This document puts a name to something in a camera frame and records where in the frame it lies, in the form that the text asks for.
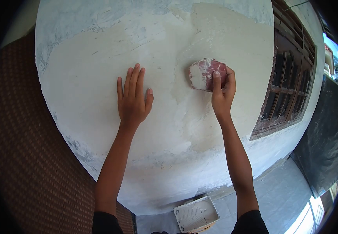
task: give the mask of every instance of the person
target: person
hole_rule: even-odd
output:
[[[151,111],[154,99],[152,89],[148,89],[147,99],[144,101],[144,73],[145,69],[140,69],[140,64],[137,63],[135,68],[128,69],[124,88],[122,78],[117,79],[118,113],[121,122],[96,183],[92,233],[123,233],[116,218],[117,196],[135,131]],[[227,83],[221,89],[220,74],[213,72],[212,107],[221,126],[227,166],[237,195],[237,222],[232,234],[268,233],[253,188],[251,164],[230,114],[236,84],[235,73],[229,67],[227,75]]]

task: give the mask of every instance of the black shirt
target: black shirt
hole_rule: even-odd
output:
[[[117,218],[109,213],[95,212],[94,220],[92,224],[93,234],[123,234]],[[251,210],[243,214],[236,222],[232,234],[239,233],[253,233],[253,234],[269,234],[261,213],[258,210]]]

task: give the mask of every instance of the tree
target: tree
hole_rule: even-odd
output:
[[[338,80],[338,58],[333,54],[334,59],[334,70],[335,70],[335,80]]]

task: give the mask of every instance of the white paint tray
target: white paint tray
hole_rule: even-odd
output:
[[[210,196],[177,206],[173,211],[181,233],[202,231],[219,220]]]

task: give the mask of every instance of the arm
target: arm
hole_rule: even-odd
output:
[[[153,92],[147,91],[144,102],[143,78],[145,69],[140,71],[140,64],[129,68],[126,75],[124,91],[122,78],[117,80],[118,113],[120,128],[116,139],[104,161],[95,187],[95,211],[103,211],[116,216],[116,202],[126,169],[127,156],[135,131],[144,121],[152,108]]]
[[[212,107],[221,126],[227,167],[237,195],[238,218],[251,210],[258,210],[259,205],[253,188],[252,168],[246,151],[231,119],[231,104],[234,99],[236,85],[235,73],[227,67],[228,80],[221,89],[219,72],[213,73]]]

